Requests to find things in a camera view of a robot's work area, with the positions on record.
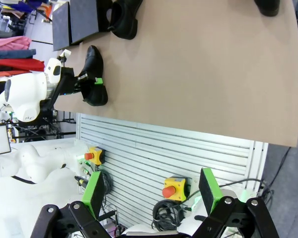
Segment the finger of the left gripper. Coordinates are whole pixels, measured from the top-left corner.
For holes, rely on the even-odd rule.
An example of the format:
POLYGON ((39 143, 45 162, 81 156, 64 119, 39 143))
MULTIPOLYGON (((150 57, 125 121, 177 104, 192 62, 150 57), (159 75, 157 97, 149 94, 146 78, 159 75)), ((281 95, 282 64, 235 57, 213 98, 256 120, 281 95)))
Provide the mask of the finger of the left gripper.
POLYGON ((83 74, 80 74, 77 77, 78 84, 80 86, 83 85, 102 85, 103 84, 103 79, 102 77, 98 77, 93 73, 90 72, 84 72, 83 74))

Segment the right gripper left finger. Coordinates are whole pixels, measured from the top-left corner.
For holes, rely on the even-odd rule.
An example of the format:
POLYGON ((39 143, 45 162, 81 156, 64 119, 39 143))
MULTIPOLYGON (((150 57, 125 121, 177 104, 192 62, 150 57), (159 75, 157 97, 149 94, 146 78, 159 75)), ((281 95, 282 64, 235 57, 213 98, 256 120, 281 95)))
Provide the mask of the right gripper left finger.
POLYGON ((85 238, 108 238, 108 232, 99 221, 104 195, 102 173, 93 172, 81 201, 74 201, 63 208, 54 204, 42 207, 31 237, 68 238, 75 232, 81 232, 85 238))

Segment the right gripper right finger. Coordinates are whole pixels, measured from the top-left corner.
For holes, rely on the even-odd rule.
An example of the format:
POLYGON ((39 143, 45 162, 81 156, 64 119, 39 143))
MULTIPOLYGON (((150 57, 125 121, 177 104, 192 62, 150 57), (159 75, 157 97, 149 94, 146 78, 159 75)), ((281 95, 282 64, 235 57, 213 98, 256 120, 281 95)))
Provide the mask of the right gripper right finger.
POLYGON ((210 168, 201 169, 199 191, 208 216, 194 238, 220 238, 226 228, 236 228, 243 238, 278 238, 265 202, 254 197, 242 202, 224 196, 210 168))

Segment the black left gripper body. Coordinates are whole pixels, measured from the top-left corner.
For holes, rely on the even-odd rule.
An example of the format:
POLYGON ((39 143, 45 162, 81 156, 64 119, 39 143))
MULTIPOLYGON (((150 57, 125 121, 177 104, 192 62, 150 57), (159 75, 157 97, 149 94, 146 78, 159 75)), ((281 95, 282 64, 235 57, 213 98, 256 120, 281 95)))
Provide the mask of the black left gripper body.
POLYGON ((60 81, 56 87, 56 94, 59 96, 76 93, 76 83, 77 77, 75 77, 73 68, 62 67, 60 81))

